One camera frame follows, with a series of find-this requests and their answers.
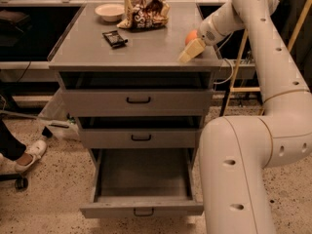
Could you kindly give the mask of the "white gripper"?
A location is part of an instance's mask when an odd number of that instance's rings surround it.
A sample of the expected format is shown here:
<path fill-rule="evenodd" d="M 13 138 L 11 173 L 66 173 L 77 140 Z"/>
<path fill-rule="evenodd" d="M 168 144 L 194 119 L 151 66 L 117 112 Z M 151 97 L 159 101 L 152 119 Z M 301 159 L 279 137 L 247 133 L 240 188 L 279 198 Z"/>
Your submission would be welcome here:
<path fill-rule="evenodd" d="M 231 1 L 207 16 L 199 25 L 199 38 L 191 40 L 180 53 L 178 60 L 187 63 L 205 51 L 206 45 L 216 45 L 231 33 L 244 28 Z"/>

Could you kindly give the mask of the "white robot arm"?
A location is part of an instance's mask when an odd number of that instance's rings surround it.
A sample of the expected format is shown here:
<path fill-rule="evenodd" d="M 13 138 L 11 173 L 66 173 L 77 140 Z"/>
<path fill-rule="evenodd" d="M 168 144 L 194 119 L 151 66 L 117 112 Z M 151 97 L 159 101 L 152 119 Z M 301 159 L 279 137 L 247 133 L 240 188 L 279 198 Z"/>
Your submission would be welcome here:
<path fill-rule="evenodd" d="M 204 19 L 179 59 L 188 62 L 246 29 L 264 112 L 222 116 L 201 133 L 199 166 L 208 234 L 276 234 L 262 180 L 312 150 L 312 94 L 271 20 L 278 0 L 230 0 Z"/>

